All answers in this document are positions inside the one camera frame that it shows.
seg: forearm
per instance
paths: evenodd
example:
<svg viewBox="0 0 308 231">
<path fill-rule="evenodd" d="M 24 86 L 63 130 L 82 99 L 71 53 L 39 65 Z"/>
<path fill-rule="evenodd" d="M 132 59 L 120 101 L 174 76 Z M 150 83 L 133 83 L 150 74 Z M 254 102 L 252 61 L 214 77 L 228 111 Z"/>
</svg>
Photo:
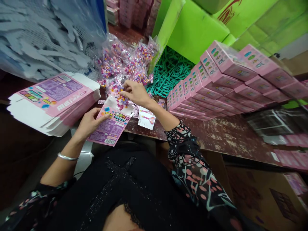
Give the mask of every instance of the forearm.
<svg viewBox="0 0 308 231">
<path fill-rule="evenodd" d="M 147 107 L 159 120 L 165 131 L 170 131 L 179 125 L 180 121 L 174 115 L 163 109 L 155 100 L 151 100 Z"/>
<path fill-rule="evenodd" d="M 63 156 L 78 158 L 84 144 L 84 140 L 72 137 L 64 149 Z M 58 186 L 73 177 L 77 161 L 65 160 L 60 157 L 52 163 L 47 172 L 41 178 L 40 183 L 50 186 Z"/>
</svg>

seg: stack of boxes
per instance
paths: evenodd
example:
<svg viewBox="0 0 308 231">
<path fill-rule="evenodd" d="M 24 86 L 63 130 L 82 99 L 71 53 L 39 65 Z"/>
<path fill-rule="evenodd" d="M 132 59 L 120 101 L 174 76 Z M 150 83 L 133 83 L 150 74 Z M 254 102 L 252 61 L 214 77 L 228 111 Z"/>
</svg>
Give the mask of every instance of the stack of boxes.
<svg viewBox="0 0 308 231">
<path fill-rule="evenodd" d="M 156 18 L 158 15 L 158 11 L 160 8 L 161 0 L 154 0 L 153 6 L 151 8 L 150 16 L 147 23 L 147 31 L 145 32 L 145 36 L 152 36 Z"/>
<path fill-rule="evenodd" d="M 153 0 L 120 0 L 120 24 L 130 28 L 134 24 L 143 28 Z"/>
<path fill-rule="evenodd" d="M 119 23 L 119 1 L 106 0 L 106 4 L 108 22 L 112 25 L 117 25 Z"/>
<path fill-rule="evenodd" d="M 201 121 L 308 96 L 308 89 L 251 45 L 237 53 L 214 41 L 167 97 L 168 111 Z"/>
</svg>

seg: person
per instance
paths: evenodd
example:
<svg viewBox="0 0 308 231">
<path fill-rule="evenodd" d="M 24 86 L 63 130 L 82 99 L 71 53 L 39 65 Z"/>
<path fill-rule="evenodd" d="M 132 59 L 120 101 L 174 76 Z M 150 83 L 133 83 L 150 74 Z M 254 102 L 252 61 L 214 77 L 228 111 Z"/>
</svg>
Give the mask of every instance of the person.
<svg viewBox="0 0 308 231">
<path fill-rule="evenodd" d="M 165 129 L 171 173 L 137 143 L 100 155 L 73 178 L 87 137 L 108 118 L 87 112 L 36 188 L 0 230 L 262 230 L 232 204 L 189 127 L 127 80 L 120 94 L 150 110 Z"/>
</svg>

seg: woman's left hand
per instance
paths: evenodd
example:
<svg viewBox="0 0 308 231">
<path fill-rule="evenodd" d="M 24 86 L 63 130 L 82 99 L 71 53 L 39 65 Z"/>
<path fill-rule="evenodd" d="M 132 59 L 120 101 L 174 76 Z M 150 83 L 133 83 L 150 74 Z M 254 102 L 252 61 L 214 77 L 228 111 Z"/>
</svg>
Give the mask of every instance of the woman's left hand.
<svg viewBox="0 0 308 231">
<path fill-rule="evenodd" d="M 100 118 L 95 119 L 100 110 L 100 108 L 95 107 L 84 114 L 73 136 L 74 139 L 77 139 L 78 141 L 85 141 L 104 120 L 109 118 L 109 115 L 103 115 Z"/>
</svg>

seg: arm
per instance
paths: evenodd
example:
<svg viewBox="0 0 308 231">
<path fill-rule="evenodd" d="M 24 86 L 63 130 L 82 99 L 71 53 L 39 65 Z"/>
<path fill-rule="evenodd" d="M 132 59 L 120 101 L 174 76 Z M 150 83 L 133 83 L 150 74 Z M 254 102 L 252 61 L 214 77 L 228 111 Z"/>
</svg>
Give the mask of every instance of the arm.
<svg viewBox="0 0 308 231">
<path fill-rule="evenodd" d="M 72 158 L 79 157 L 87 137 L 109 117 L 106 115 L 95 120 L 99 111 L 100 108 L 94 108 L 84 115 L 74 136 L 62 150 L 62 155 Z M 0 231 L 45 230 L 50 219 L 49 215 L 57 205 L 57 201 L 75 182 L 73 173 L 76 162 L 57 157 L 36 188 L 6 217 Z"/>
<path fill-rule="evenodd" d="M 82 146 L 91 133 L 93 133 L 97 127 L 108 118 L 108 115 L 104 115 L 97 120 L 95 119 L 100 111 L 100 108 L 93 108 L 86 114 L 84 114 L 77 131 L 71 140 L 67 143 L 64 149 L 61 151 L 63 156 L 78 158 L 82 149 Z M 40 183 L 56 187 L 65 181 L 73 177 L 77 161 L 65 160 L 61 157 L 53 162 L 47 172 L 41 178 Z"/>
<path fill-rule="evenodd" d="M 120 94 L 153 112 L 166 130 L 170 146 L 168 158 L 174 167 L 172 177 L 186 197 L 196 206 L 204 206 L 208 217 L 214 218 L 225 230 L 259 230 L 233 205 L 201 155 L 190 128 L 151 99 L 141 83 L 126 81 L 124 88 Z"/>
</svg>

